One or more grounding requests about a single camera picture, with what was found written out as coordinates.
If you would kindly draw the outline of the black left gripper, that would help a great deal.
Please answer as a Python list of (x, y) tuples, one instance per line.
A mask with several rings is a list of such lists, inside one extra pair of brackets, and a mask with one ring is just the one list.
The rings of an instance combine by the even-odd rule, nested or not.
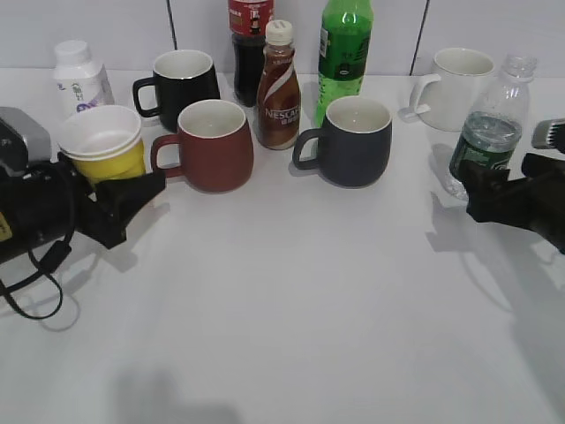
[(108, 249), (126, 241), (127, 225), (166, 186), (163, 172), (93, 185), (63, 154), (55, 163), (32, 166), (30, 174), (41, 180), (47, 205), (63, 210), (59, 220), (66, 237), (78, 231)]

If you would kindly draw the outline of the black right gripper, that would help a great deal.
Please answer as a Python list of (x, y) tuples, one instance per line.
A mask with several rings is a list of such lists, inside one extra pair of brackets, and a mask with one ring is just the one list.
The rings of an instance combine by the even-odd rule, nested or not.
[(477, 223), (535, 232), (563, 253), (564, 161), (529, 153), (522, 173), (522, 178), (508, 181), (506, 169), (462, 161), (459, 176), (468, 196), (467, 213)]

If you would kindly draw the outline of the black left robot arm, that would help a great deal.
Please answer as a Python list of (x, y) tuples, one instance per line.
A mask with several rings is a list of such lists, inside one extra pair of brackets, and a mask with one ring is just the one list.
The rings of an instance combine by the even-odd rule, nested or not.
[(1, 179), (1, 261), (49, 242), (41, 267), (55, 270), (77, 231), (111, 249), (126, 241), (129, 222), (165, 188), (162, 171), (91, 185), (67, 156), (42, 161), (21, 177)]

